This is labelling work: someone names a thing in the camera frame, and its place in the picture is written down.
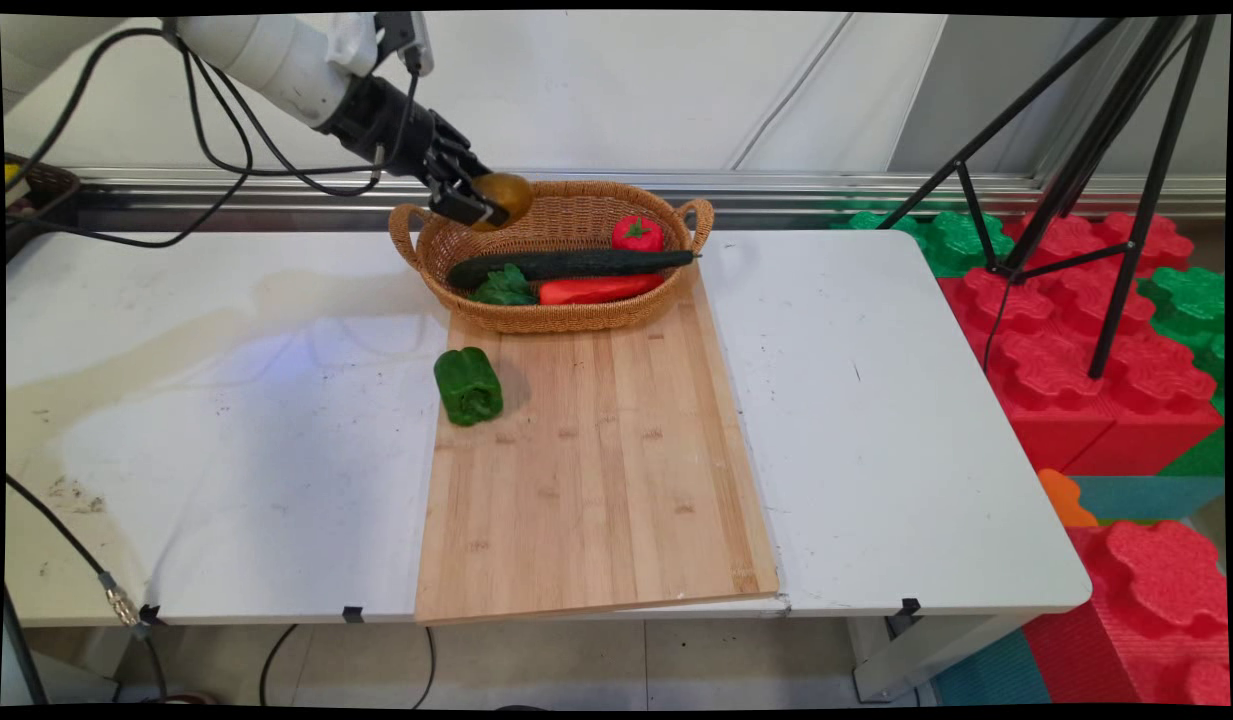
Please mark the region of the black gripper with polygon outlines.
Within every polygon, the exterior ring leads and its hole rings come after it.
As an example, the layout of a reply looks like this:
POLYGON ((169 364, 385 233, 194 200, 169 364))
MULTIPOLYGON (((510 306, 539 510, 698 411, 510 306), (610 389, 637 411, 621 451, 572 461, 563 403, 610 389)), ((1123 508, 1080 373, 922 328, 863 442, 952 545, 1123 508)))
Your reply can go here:
POLYGON ((316 131, 392 176, 438 182, 428 202, 438 217, 475 231, 510 226, 510 179, 475 179, 491 169, 471 150, 469 138, 387 79, 351 79, 316 131))

